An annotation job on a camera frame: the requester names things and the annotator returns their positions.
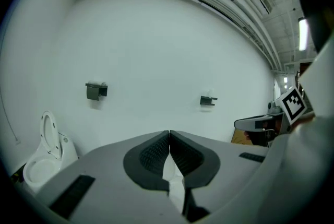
ceiling light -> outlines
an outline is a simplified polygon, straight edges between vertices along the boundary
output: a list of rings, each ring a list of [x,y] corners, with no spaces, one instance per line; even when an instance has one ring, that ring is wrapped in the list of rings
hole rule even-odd
[[[307,37],[308,37],[308,23],[306,19],[299,19],[299,50],[306,50],[307,46]]]

toilet seat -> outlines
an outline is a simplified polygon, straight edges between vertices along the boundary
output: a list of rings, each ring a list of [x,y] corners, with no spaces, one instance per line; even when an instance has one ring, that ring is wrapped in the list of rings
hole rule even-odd
[[[39,188],[60,170],[61,162],[51,155],[33,157],[23,169],[23,177],[32,188]]]
[[[40,123],[40,134],[44,148],[57,160],[61,160],[62,151],[59,142],[58,128],[56,120],[50,111],[45,111]]]

white wall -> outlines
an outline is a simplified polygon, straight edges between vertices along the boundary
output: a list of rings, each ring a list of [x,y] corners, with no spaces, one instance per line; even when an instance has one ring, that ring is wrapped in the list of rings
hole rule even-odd
[[[251,44],[187,0],[79,0],[52,43],[8,36],[1,87],[31,149],[44,110],[82,155],[164,129],[230,141],[233,122],[265,113],[273,97],[273,76]],[[103,101],[87,100],[90,80],[107,83]],[[201,108],[210,89],[216,106]]]
[[[0,154],[9,173],[30,157],[39,143],[39,115],[45,109],[41,78],[62,23],[76,0],[15,0],[0,33]]]

toilet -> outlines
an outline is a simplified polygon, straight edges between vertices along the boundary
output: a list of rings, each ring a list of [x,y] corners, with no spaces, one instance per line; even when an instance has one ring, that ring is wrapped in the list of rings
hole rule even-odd
[[[41,142],[23,169],[23,178],[37,193],[55,174],[78,160],[72,140],[58,133],[56,120],[45,111],[40,123]]]

gray panel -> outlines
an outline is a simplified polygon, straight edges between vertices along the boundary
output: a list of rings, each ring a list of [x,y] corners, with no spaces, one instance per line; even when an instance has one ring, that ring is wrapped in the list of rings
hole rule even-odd
[[[284,157],[289,135],[277,137],[258,170],[250,176],[247,184],[215,212],[198,223],[247,223],[258,224],[261,206],[275,180]]]
[[[284,165],[260,209],[258,223],[286,223],[311,201],[333,164],[333,130],[334,119],[317,118],[290,136]]]
[[[125,173],[123,158],[128,150],[161,132],[138,136],[95,149],[52,178],[37,195],[53,203],[80,174],[96,178],[79,203],[73,223],[187,223],[164,191],[148,191]]]
[[[209,185],[193,189],[197,206],[211,213],[224,206],[247,184],[261,163],[239,157],[243,152],[265,156],[267,147],[232,144],[178,131],[181,135],[213,150],[220,159],[220,170]]]

